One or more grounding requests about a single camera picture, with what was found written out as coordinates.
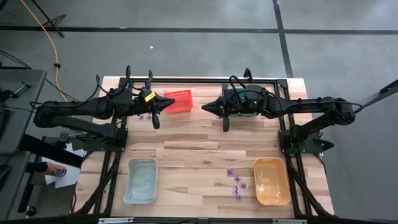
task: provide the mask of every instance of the red basket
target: red basket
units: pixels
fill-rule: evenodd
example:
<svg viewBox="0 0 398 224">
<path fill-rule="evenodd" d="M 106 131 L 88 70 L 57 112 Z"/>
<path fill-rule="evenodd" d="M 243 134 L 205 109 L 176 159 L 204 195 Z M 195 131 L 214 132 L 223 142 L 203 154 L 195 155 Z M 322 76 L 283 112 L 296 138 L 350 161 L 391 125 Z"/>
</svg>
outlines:
<svg viewBox="0 0 398 224">
<path fill-rule="evenodd" d="M 164 93 L 164 96 L 175 99 L 175 103 L 166 107 L 168 113 L 190 111 L 193 107 L 191 90 Z"/>
</svg>

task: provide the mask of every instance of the black stripe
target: black stripe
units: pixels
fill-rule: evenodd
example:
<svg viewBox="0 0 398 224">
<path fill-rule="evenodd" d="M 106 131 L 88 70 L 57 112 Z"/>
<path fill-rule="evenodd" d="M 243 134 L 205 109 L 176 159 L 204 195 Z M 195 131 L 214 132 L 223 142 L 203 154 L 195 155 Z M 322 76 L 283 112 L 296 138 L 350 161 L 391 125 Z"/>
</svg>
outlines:
<svg viewBox="0 0 398 224">
<path fill-rule="evenodd" d="M 289 51 L 287 50 L 286 37 L 284 32 L 284 25 L 282 22 L 282 16 L 280 15 L 278 0 L 272 0 L 274 3 L 276 24 L 278 25 L 280 47 L 282 49 L 282 57 L 284 59 L 285 71 L 287 78 L 293 78 L 292 65 L 290 64 Z"/>
<path fill-rule="evenodd" d="M 193 32 L 193 33 L 245 33 L 245 34 L 276 34 L 277 29 L 245 29 L 245 28 L 135 28 L 135 27 L 58 27 L 62 32 Z M 0 26 L 0 30 L 42 31 L 41 27 L 33 26 Z"/>
<path fill-rule="evenodd" d="M 286 34 L 346 34 L 346 35 L 397 35 L 398 30 L 321 30 L 286 29 Z"/>
</svg>

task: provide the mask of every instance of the wooden tabletop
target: wooden tabletop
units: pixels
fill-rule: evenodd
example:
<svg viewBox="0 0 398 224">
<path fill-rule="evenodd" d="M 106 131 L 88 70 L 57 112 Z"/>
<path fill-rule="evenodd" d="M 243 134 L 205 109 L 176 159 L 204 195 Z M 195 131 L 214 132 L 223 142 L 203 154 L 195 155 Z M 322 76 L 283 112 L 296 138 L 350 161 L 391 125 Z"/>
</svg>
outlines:
<svg viewBox="0 0 398 224">
<path fill-rule="evenodd" d="M 103 87 L 117 87 L 119 78 L 104 77 Z M 291 99 L 307 98 L 303 79 L 290 78 L 288 84 Z M 272 85 L 263 86 L 274 91 Z M 160 129 L 153 129 L 151 120 L 146 117 L 143 120 L 138 116 L 127 119 L 129 136 L 119 166 L 112 216 L 294 217 L 291 201 L 282 206 L 264 206 L 257 201 L 254 190 L 252 168 L 256 159 L 278 157 L 285 160 L 277 138 L 279 120 L 262 116 L 230 118 L 229 132 L 224 133 L 222 120 L 201 109 L 205 103 L 217 99 L 221 93 L 220 84 L 152 84 L 152 91 L 159 95 L 180 90 L 192 91 L 191 112 L 168 114 L 163 111 L 159 116 Z M 297 124 L 311 119 L 311 114 L 295 114 Z M 95 119 L 94 122 L 109 121 Z M 309 189 L 323 207 L 333 213 L 322 164 L 311 154 L 302 156 Z M 103 157 L 103 152 L 94 152 L 83 163 L 76 188 L 76 210 L 98 186 Z M 127 163 L 133 158 L 154 158 L 158 162 L 157 198 L 150 205 L 128 205 L 123 202 L 128 177 Z M 233 169 L 234 175 L 228 175 L 227 169 Z M 232 188 L 236 185 L 235 175 L 249 186 L 247 192 L 240 191 L 241 201 L 237 201 L 232 194 Z M 302 193 L 297 188 L 300 208 L 304 212 Z M 104 191 L 101 210 L 106 205 L 107 196 L 108 189 Z"/>
</svg>

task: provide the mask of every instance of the concrete floor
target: concrete floor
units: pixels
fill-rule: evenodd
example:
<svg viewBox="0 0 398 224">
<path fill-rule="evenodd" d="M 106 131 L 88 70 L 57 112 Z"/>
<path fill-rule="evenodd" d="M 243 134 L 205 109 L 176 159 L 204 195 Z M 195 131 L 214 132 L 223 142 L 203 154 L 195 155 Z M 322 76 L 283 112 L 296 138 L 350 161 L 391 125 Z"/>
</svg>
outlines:
<svg viewBox="0 0 398 224">
<path fill-rule="evenodd" d="M 277 28 L 272 0 L 37 1 L 50 16 L 66 13 L 62 26 Z M 285 29 L 398 29 L 395 0 L 280 0 L 279 4 Z M 19 1 L 11 1 L 6 10 L 0 12 L 0 24 L 36 26 Z M 134 75 L 147 75 L 151 69 L 155 75 L 228 77 L 241 76 L 249 67 L 255 77 L 286 77 L 278 34 L 65 32 L 64 39 L 56 33 L 51 36 L 62 64 L 62 90 L 81 100 L 93 91 L 95 75 L 124 75 L 129 64 Z M 294 77 L 305 79 L 308 97 L 340 96 L 365 103 L 398 77 L 397 35 L 286 35 L 286 39 Z M 54 54 L 43 32 L 0 31 L 0 49 L 48 71 L 47 78 L 54 82 Z M 46 84 L 39 100 L 62 99 Z M 27 132 L 41 138 L 61 130 L 30 125 Z M 325 132 L 326 137 L 335 136 L 333 128 Z M 337 215 L 398 219 L 396 214 L 370 217 L 366 213 L 364 204 L 372 201 L 358 193 L 350 180 L 355 174 L 345 172 L 348 161 L 341 158 L 339 149 L 330 149 L 324 159 Z M 41 187 L 31 204 L 38 209 L 37 217 L 66 214 L 72 194 L 71 189 Z M 55 206 L 50 198 L 59 195 L 62 198 Z"/>
</svg>

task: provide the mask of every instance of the gray desk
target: gray desk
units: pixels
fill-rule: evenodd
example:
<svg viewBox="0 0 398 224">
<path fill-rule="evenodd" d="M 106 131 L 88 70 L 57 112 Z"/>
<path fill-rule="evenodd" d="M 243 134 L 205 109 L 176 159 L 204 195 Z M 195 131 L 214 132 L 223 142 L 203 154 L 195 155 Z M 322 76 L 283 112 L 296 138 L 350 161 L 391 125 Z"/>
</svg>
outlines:
<svg viewBox="0 0 398 224">
<path fill-rule="evenodd" d="M 29 102 L 37 101 L 43 87 L 46 73 L 42 70 L 0 70 L 0 89 L 15 91 L 25 81 L 32 88 L 21 93 L 18 99 L 8 99 L 6 106 L 30 109 Z M 6 220 L 14 204 L 21 180 L 29 161 L 30 152 L 17 152 L 32 113 L 24 110 L 13 110 L 8 125 L 0 139 L 0 164 L 11 167 L 4 186 L 0 191 L 0 220 Z"/>
</svg>

